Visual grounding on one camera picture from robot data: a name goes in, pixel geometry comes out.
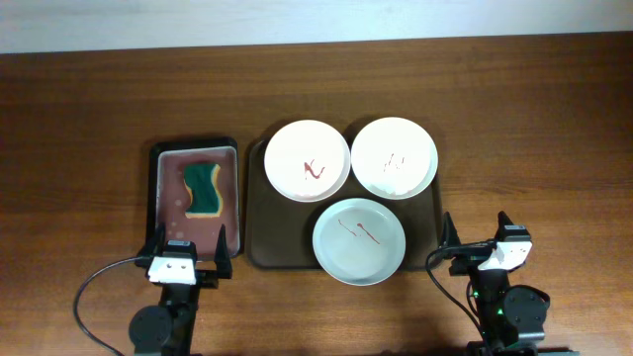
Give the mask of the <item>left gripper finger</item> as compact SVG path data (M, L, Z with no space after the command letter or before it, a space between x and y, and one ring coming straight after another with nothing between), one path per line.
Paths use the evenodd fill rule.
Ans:
M142 255L155 257L162 254L165 244L165 224L161 222L155 229L153 236L149 237L142 248Z
M224 224L220 228L214 262L216 264L216 274L218 278L232 277L231 257L227 248L226 226Z

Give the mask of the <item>white plate with red squiggle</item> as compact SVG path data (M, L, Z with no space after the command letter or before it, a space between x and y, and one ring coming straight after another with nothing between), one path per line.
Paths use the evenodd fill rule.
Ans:
M346 182L351 170L350 148L329 124L295 121L268 141L264 169L268 181L284 197L317 202L332 196Z

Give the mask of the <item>large brown serving tray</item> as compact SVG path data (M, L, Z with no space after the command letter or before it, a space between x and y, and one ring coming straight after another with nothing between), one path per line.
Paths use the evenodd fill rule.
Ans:
M407 239L402 271L421 271L427 255L442 243L442 203L439 178L406 200L386 200L367 191L349 175L334 195L315 203L299 203L276 191L265 174L268 141L255 143L247 165L244 213L245 252L254 266L264 270L316 270L313 230L319 216L332 204L350 198L376 201L401 222Z

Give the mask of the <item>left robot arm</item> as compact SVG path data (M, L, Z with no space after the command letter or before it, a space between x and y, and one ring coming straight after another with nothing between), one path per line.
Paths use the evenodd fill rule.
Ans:
M197 246L192 241L168 240L160 224L138 252L138 267L147 280L161 288L155 306L138 311L129 325L135 355L189 355L200 292L216 289L221 279L232 277L226 244L226 228L220 227L214 255L214 270L196 267Z

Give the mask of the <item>green and yellow sponge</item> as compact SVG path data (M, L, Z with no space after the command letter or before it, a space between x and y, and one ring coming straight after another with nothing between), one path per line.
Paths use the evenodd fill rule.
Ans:
M184 168L184 184L190 204L187 219L217 218L223 211L224 200L218 188L221 167L217 163L194 163Z

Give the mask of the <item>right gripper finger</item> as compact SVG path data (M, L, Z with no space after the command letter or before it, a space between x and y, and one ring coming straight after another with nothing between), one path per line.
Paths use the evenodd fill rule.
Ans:
M504 211L500 211L497 214L497 231L505 232L505 231L513 229L513 227L514 227L514 223L509 218L509 216Z
M442 216L441 247L459 246L461 240L449 212Z

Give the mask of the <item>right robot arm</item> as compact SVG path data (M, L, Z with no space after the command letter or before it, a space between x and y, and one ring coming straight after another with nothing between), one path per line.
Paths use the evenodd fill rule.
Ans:
M505 212L497 214L493 238L463 243L451 216L442 218L442 244L427 256L429 262L449 260L449 275L466 276L467 303L458 307L474 323L482 339L466 346L468 355L574 355L569 348L541 349L544 323L551 305L548 294L509 282L509 274L527 260L532 248L528 229Z

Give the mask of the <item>white plate with faint stains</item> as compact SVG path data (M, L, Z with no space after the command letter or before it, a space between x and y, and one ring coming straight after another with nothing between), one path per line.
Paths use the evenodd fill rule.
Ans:
M366 125L351 146L351 168L370 193L388 200L412 198L436 176L438 150L431 135L404 118L386 117Z

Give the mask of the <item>pale grey plate red streaks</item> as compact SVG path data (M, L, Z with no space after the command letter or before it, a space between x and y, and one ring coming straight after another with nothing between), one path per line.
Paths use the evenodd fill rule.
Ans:
M328 207L313 230L320 267L352 286L371 286L390 278L406 253L406 234L397 216L369 199L346 199Z

